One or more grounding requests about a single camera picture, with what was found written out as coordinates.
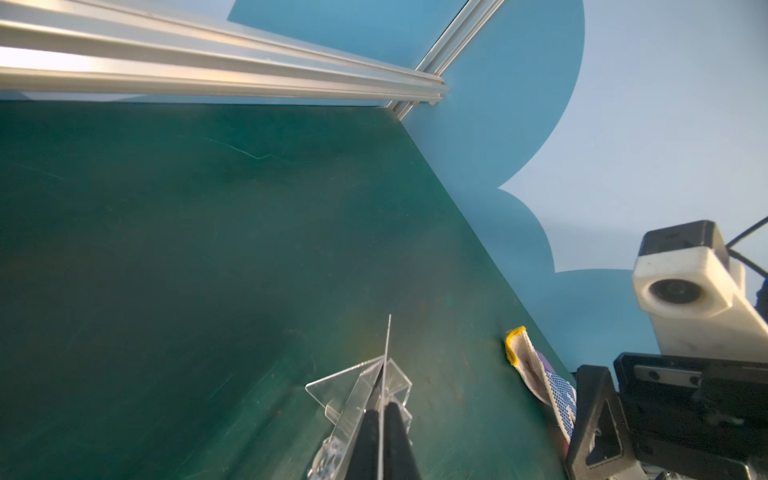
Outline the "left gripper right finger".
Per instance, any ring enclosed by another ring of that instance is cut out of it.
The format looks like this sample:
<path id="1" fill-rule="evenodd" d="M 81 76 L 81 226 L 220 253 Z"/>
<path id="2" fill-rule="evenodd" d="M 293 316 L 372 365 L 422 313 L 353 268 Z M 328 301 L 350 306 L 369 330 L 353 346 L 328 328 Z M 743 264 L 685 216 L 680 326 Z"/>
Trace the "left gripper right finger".
<path id="1" fill-rule="evenodd" d="M 384 411 L 383 479 L 421 479 L 400 406 L 395 402 Z"/>

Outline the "clear plastic organizer tray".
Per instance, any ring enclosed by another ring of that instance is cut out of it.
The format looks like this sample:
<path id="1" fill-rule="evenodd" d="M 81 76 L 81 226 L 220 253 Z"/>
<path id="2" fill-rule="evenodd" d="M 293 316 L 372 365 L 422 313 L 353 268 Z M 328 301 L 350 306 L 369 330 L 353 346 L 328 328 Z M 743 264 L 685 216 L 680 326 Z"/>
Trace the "clear plastic organizer tray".
<path id="1" fill-rule="evenodd" d="M 312 460 L 307 477 L 341 479 L 346 475 L 364 415 L 368 410 L 380 408 L 383 392 L 389 402 L 399 407 L 404 430 L 409 433 L 413 416 L 407 404 L 412 388 L 411 380 L 400 366 L 382 356 L 307 383 L 305 391 L 333 424 L 330 435 Z"/>

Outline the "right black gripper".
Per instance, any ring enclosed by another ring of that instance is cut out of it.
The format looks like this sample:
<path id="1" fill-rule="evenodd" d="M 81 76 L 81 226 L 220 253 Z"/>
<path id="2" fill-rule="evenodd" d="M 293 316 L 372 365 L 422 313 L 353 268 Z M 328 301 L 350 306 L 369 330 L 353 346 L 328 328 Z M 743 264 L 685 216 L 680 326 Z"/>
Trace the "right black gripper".
<path id="1" fill-rule="evenodd" d="M 624 353 L 574 374 L 570 479 L 645 479 L 639 461 L 691 479 L 767 476 L 767 366 Z"/>

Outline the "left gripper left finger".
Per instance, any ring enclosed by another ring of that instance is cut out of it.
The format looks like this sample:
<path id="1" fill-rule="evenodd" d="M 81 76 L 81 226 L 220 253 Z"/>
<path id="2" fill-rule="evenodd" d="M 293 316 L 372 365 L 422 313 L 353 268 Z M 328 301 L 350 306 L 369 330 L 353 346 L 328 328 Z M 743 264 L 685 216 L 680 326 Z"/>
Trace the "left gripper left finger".
<path id="1" fill-rule="evenodd" d="M 369 396 L 352 446 L 344 478 L 384 478 L 384 381 L 381 368 Z"/>

